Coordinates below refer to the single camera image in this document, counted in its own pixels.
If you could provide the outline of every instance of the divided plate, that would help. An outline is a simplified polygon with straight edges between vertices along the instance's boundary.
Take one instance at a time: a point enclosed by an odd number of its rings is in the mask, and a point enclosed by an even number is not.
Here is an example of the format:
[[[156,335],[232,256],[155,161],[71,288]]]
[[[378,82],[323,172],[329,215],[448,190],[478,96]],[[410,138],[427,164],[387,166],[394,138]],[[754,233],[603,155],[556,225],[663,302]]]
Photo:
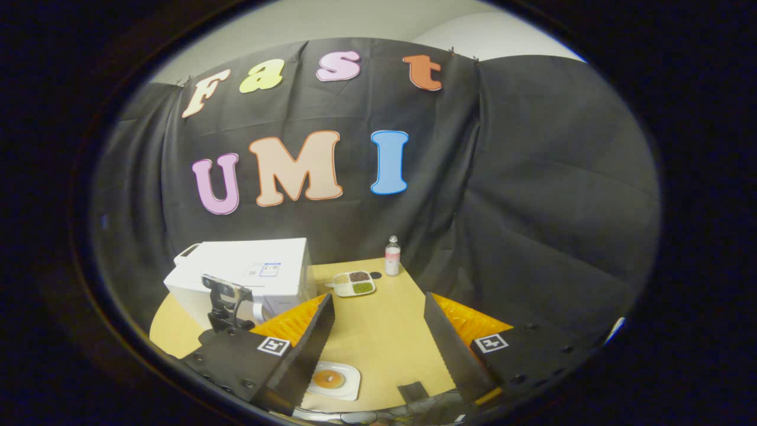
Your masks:
[[[370,284],[371,289],[362,293],[355,293],[353,285],[361,283]],[[376,291],[376,285],[373,282],[373,278],[371,277],[371,274],[368,273],[368,271],[351,271],[336,274],[332,278],[332,282],[327,283],[326,286],[333,288],[336,295],[340,297],[363,296]]]

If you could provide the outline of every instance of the black bracket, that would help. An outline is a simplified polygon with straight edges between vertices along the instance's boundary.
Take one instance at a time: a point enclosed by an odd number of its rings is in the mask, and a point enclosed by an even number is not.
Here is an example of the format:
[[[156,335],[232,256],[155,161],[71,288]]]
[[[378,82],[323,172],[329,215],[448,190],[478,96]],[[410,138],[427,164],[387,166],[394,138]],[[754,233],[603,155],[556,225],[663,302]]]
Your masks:
[[[400,391],[400,395],[402,395],[402,399],[405,400],[406,404],[428,399],[428,392],[419,381],[404,386],[397,386],[397,390]]]
[[[208,331],[200,340],[202,347],[182,359],[184,363],[248,402],[260,396],[270,375],[292,349],[287,340],[233,328],[217,334]]]
[[[252,300],[252,292],[245,292],[240,295],[241,301]],[[210,286],[210,304],[213,306],[213,310],[208,312],[207,319],[210,321],[210,325],[213,327],[213,331],[220,333],[228,328],[241,328],[243,330],[251,330],[255,327],[255,323],[249,320],[243,321],[240,324],[234,324],[231,311],[235,307],[234,302],[226,302],[221,299],[221,293],[218,286],[213,283]]]
[[[489,371],[481,365],[459,338],[454,326],[436,303],[431,292],[426,292],[423,319],[464,401],[472,403],[497,387]]]
[[[475,339],[470,347],[509,396],[557,380],[589,355],[589,350],[573,344],[560,330],[536,324]]]

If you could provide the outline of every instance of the beans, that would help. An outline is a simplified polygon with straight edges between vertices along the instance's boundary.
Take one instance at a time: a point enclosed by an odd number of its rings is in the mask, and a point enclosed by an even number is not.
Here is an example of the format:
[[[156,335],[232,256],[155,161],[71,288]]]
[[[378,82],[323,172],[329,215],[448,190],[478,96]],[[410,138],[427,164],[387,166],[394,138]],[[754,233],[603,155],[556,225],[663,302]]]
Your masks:
[[[356,294],[368,293],[373,290],[373,285],[371,283],[352,284],[352,290],[354,290]]]
[[[353,272],[352,274],[350,274],[350,280],[353,282],[370,280],[370,278],[371,277],[365,272]]]

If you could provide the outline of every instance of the black mount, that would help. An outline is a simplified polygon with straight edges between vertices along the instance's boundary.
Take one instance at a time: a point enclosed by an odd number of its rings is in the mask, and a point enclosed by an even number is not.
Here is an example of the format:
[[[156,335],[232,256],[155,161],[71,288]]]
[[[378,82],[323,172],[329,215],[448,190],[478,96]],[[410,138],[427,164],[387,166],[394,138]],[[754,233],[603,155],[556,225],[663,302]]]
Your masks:
[[[252,301],[252,292],[245,292],[240,295],[239,303],[244,300]],[[210,320],[210,325],[213,327],[213,331],[220,333],[228,328],[234,328],[233,318],[231,311],[234,310],[234,302],[226,302],[221,299],[221,292],[218,290],[217,285],[213,285],[210,288],[210,303],[213,306],[213,310],[208,312],[207,319]],[[255,327],[255,323],[246,320],[236,325],[237,328],[243,330],[252,330]]]

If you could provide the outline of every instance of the white box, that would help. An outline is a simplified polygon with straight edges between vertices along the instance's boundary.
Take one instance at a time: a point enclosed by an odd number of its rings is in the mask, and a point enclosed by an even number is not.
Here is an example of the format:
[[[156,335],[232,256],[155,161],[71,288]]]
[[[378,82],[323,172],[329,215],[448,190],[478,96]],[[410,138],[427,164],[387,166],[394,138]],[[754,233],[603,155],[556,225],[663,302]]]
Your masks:
[[[253,302],[239,306],[239,321],[259,324],[316,297],[306,238],[204,242],[188,247],[174,263],[164,284],[205,329],[211,328],[207,314],[212,305],[202,274],[252,290]],[[254,305],[258,314],[262,308],[263,318],[253,315]]]

